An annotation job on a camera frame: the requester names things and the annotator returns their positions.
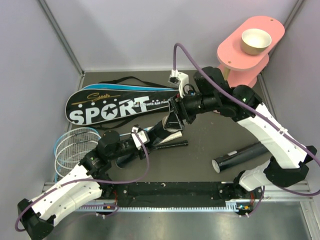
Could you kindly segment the black grip badminton racket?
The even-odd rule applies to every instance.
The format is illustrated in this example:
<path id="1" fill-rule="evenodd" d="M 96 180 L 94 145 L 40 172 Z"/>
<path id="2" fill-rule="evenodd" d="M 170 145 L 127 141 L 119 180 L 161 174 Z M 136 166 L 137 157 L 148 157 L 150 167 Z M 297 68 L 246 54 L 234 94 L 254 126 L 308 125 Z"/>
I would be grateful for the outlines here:
<path id="1" fill-rule="evenodd" d="M 158 149 L 165 149 L 165 148 L 182 147 L 182 146 L 188 146 L 188 145 L 189 145 L 189 141 L 188 140 L 183 140 L 183 141 L 180 141 L 180 142 L 159 144 L 157 146 L 157 148 Z"/>

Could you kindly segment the black shuttlecock tube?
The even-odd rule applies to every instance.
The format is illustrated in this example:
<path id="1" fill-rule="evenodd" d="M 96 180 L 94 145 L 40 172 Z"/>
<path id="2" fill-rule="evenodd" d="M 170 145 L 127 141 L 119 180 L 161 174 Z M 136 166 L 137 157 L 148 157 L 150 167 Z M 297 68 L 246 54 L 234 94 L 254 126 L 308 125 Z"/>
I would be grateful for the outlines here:
<path id="1" fill-rule="evenodd" d="M 144 146 L 149 154 L 152 152 L 161 142 L 165 139 L 173 137 L 174 134 L 178 133 L 179 130 L 176 128 L 168 128 L 166 127 L 168 120 L 168 116 L 165 116 L 161 121 L 159 121 L 156 125 L 154 125 L 151 129 L 149 129 L 146 133 L 149 141 L 144 142 Z M 120 156 L 115 160 L 115 164 L 123 169 L 133 160 L 140 158 L 141 160 L 145 159 L 147 154 L 144 152 L 143 147 L 137 149 L 134 145 L 134 151 L 130 152 L 125 156 Z"/>
<path id="2" fill-rule="evenodd" d="M 261 142 L 257 142 L 241 149 L 229 152 L 225 155 L 219 156 L 216 159 L 213 159 L 211 161 L 211 164 L 213 166 L 213 169 L 217 173 L 220 173 L 268 152 L 268 149 Z"/>

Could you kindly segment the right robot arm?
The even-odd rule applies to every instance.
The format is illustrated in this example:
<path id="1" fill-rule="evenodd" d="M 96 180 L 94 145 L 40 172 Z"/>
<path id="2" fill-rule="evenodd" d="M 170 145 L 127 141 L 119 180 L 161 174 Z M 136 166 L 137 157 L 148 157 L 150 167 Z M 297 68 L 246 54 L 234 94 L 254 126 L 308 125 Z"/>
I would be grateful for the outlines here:
<path id="1" fill-rule="evenodd" d="M 195 91 L 189 76 L 173 69 L 169 82 L 178 87 L 178 95 L 169 99 L 169 115 L 162 121 L 169 132 L 183 130 L 198 114 L 218 111 L 253 134 L 271 153 L 264 164 L 242 171 L 234 180 L 233 192 L 245 198 L 256 188 L 275 185 L 282 189 L 303 181 L 309 173 L 307 163 L 316 149 L 306 147 L 292 138 L 269 112 L 261 98 L 249 86 L 229 87 L 218 68 L 205 67 L 197 71 Z"/>

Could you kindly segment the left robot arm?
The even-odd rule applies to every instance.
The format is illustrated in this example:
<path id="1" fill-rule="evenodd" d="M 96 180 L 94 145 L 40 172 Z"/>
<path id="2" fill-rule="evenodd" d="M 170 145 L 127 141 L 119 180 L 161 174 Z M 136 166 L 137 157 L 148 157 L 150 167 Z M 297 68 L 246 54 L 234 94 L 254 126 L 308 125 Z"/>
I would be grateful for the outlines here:
<path id="1" fill-rule="evenodd" d="M 46 238 L 61 220 L 86 203 L 109 198 L 114 191 L 115 181 L 107 171 L 111 161 L 134 159 L 140 153 L 147 157 L 148 150 L 158 145 L 169 133 L 158 123 L 148 130 L 135 125 L 130 137 L 122 140 L 115 130 L 106 131 L 74 168 L 55 185 L 41 195 L 21 200 L 16 223 L 23 225 L 32 240 Z"/>

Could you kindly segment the black sport racket bag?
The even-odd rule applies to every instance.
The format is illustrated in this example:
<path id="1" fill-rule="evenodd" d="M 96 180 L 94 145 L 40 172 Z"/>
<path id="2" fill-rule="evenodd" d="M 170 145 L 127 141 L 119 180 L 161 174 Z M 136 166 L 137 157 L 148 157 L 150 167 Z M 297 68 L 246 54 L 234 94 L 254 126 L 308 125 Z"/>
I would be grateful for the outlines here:
<path id="1" fill-rule="evenodd" d="M 83 87 L 66 102 L 67 120 L 78 126 L 93 126 L 169 109 L 177 88 L 143 81 L 134 76 L 102 81 Z"/>

